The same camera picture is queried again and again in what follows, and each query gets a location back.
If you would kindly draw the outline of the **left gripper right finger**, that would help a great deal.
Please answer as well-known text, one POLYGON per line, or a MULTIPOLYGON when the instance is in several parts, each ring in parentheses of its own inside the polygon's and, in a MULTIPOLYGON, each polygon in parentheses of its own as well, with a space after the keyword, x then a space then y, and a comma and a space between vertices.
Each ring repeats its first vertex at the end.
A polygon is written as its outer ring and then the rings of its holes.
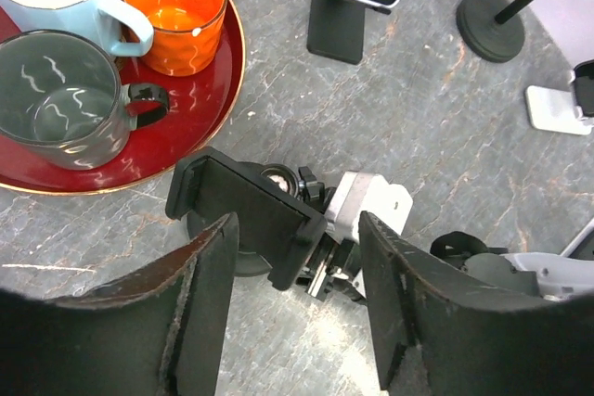
POLYGON ((497 287, 403 240, 370 212, 359 241, 380 385, 419 348, 433 395, 589 395, 593 297, 497 287))

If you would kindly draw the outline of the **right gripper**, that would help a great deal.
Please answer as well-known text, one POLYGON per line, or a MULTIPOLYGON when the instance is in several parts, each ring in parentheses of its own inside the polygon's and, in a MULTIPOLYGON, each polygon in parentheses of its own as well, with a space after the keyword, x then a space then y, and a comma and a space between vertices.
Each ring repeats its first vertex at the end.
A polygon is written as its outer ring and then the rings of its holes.
POLYGON ((337 242, 325 234, 296 279, 312 298, 325 301, 342 293, 351 301, 365 301, 360 247, 352 240, 337 242))

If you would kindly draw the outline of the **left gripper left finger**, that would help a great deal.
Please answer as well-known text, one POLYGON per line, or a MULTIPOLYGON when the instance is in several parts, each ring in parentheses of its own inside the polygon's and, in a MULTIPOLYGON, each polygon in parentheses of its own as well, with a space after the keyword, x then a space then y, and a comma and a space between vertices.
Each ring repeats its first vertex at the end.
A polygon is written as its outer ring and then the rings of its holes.
POLYGON ((229 213, 80 296, 1 293, 5 395, 212 395, 239 244, 229 213))

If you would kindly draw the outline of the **black round-base phone stand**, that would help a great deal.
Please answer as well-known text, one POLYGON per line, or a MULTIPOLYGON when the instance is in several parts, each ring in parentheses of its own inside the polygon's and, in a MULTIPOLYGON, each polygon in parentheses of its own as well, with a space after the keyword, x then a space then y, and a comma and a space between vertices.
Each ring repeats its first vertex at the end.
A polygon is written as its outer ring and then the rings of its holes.
POLYGON ((277 290, 297 280, 327 229, 329 191, 307 167, 235 161, 213 147, 178 161, 165 213, 190 237, 227 213, 239 219, 238 276, 266 275, 277 290))

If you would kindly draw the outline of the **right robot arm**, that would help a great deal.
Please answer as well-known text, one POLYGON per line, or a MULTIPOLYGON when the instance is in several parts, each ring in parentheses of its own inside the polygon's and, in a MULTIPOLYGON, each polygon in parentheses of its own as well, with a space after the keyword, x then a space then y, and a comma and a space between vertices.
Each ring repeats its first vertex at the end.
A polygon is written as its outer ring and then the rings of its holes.
MULTIPOLYGON (((312 297, 324 300, 336 290, 359 304, 367 302, 358 223, 357 216, 329 223, 330 240, 320 242, 316 250, 322 258, 304 267, 297 279, 312 297)), ((560 254, 491 248, 460 231, 436 238, 429 253, 486 284, 545 300, 567 300, 593 291, 593 223, 560 254)))

